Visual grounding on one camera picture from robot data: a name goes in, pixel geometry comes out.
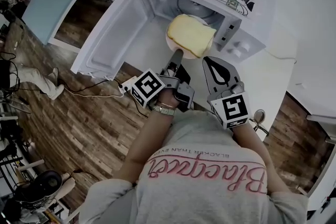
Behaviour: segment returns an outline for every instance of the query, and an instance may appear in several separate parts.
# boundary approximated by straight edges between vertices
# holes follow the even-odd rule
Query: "red lettering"
[[[204,174],[204,171],[206,169],[206,165],[204,163],[199,164],[199,166],[202,166],[202,169],[200,170],[200,172],[197,175],[194,175],[193,173],[191,174],[192,178],[199,178]]]
[[[213,174],[210,175],[211,171],[207,171],[204,176],[207,178],[216,178],[219,175],[219,172],[221,171],[221,167],[219,165],[211,165],[208,168],[216,167],[216,169],[213,171]]]
[[[253,174],[259,174],[257,171],[260,171],[260,170],[262,170],[262,174],[261,174],[261,177],[259,178],[259,179],[255,179],[255,178],[252,178],[252,175]],[[262,193],[262,194],[266,194],[267,192],[263,192],[263,191],[261,191],[261,189],[262,189],[262,187],[264,186],[264,177],[265,177],[265,173],[266,173],[266,170],[265,170],[265,168],[263,168],[263,167],[256,167],[256,168],[252,168],[252,169],[250,169],[248,172],[247,172],[247,174],[246,174],[246,176],[247,176],[247,178],[248,179],[250,179],[251,181],[249,182],[249,183],[247,183],[246,184],[246,190],[248,190],[248,191],[251,191],[251,192],[253,192],[253,193]],[[254,185],[254,183],[257,183],[257,186],[258,186],[258,188],[257,189],[255,189],[255,188],[253,188],[252,189],[252,186]]]
[[[150,175],[150,173],[153,171],[153,167],[154,167],[154,165],[156,163],[156,159],[152,160],[150,163],[152,164],[152,167],[149,169],[148,175]]]
[[[197,165],[198,165],[198,160],[200,159],[200,154],[198,154],[197,156],[196,156],[196,160],[195,160],[195,162],[194,162],[194,165],[193,165],[193,168],[191,169],[191,171],[188,173],[188,174],[185,174],[185,175],[183,175],[183,174],[181,174],[181,175],[183,175],[183,176],[189,176],[189,175],[191,175],[193,172],[195,172],[195,170],[196,170],[196,168],[197,168]]]
[[[223,173],[222,179],[224,179],[224,180],[231,180],[231,179],[235,178],[236,175],[238,174],[239,168],[238,168],[237,165],[232,166],[231,169],[229,169],[229,167],[227,165],[224,165],[223,168],[224,168],[224,173]]]
[[[182,167],[182,169],[180,169],[180,170],[177,172],[177,174],[178,174],[178,175],[181,175],[181,176],[188,176],[189,174],[182,174],[182,173],[183,173],[183,171],[187,170],[187,169],[190,167],[190,162],[185,161],[185,162],[183,162],[181,165],[183,165],[183,164],[185,164],[184,167]]]
[[[154,171],[154,169],[156,169],[160,164],[164,164],[163,167],[157,169],[156,171]],[[168,161],[166,159],[163,159],[161,161],[159,161],[152,169],[152,171],[149,172],[149,177],[151,178],[157,178],[159,176],[159,173],[165,173],[168,170]]]
[[[171,168],[170,170],[168,170],[168,171],[167,171],[167,174],[170,174],[170,173],[176,173],[176,171],[177,171],[178,169],[180,169],[180,168],[182,167],[182,165],[184,165],[183,167],[185,167],[187,164],[189,164],[188,161],[184,161],[184,162],[182,162],[182,163],[180,164],[180,161],[179,161],[178,159],[174,159],[174,160],[172,160],[172,161],[169,163],[169,165],[171,165],[171,164],[173,164],[173,163],[176,163],[175,166],[174,166],[173,168]]]
[[[236,182],[227,186],[227,190],[235,191],[239,188],[242,181],[246,180],[246,179],[244,179],[244,176],[246,175],[246,170],[247,169],[248,169],[247,165],[244,165],[242,168],[239,169],[239,170],[243,170],[242,173],[240,174],[240,176],[238,177]]]

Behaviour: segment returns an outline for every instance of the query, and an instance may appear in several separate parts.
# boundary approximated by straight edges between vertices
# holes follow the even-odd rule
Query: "bread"
[[[213,38],[216,30],[203,25],[194,17],[178,15],[170,23],[167,35],[182,48],[201,58]]]

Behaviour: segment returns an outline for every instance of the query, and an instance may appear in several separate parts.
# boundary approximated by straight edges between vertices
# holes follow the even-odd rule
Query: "watch strap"
[[[157,112],[160,112],[161,114],[169,115],[169,116],[173,116],[175,114],[174,109],[163,108],[162,106],[159,106],[159,105],[155,105],[154,110]]]

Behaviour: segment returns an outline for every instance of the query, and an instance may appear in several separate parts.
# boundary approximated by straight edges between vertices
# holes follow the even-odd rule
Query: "white table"
[[[79,48],[55,38],[75,2],[76,0],[31,0],[22,19],[44,45],[50,43],[78,53]]]

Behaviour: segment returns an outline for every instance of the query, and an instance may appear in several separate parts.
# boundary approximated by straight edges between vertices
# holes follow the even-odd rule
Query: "power strip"
[[[127,91],[130,91],[132,89],[133,84],[138,79],[137,76],[134,76],[133,78],[125,81],[122,85],[119,86],[119,91],[121,93],[126,93]]]

